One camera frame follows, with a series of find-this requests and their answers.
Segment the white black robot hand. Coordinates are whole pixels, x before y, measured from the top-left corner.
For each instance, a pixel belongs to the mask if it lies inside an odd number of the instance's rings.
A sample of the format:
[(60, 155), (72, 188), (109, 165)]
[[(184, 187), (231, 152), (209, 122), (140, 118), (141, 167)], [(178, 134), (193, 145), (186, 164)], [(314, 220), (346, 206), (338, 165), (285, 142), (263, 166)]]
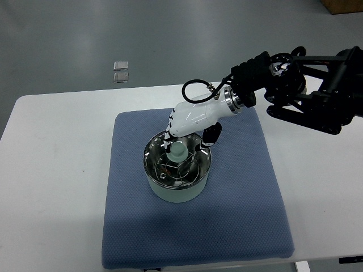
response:
[(230, 87), (222, 90), (218, 99), (210, 99), (199, 104), (187, 101), (179, 103), (169, 116), (168, 127), (164, 132), (164, 148), (171, 152), (172, 142), (176, 138), (202, 131), (202, 140), (195, 147), (201, 151), (214, 145), (222, 131), (218, 120), (231, 117), (241, 112), (244, 104)]

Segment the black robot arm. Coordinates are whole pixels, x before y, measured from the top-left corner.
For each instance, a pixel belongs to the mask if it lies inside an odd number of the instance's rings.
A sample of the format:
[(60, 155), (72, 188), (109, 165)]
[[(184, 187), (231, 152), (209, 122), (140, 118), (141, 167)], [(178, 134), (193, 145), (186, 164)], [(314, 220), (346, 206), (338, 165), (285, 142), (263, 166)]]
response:
[(246, 107), (265, 89), (267, 113), (276, 119), (336, 135), (362, 116), (362, 49), (307, 56), (302, 46), (273, 56), (262, 52), (231, 68), (230, 85)]

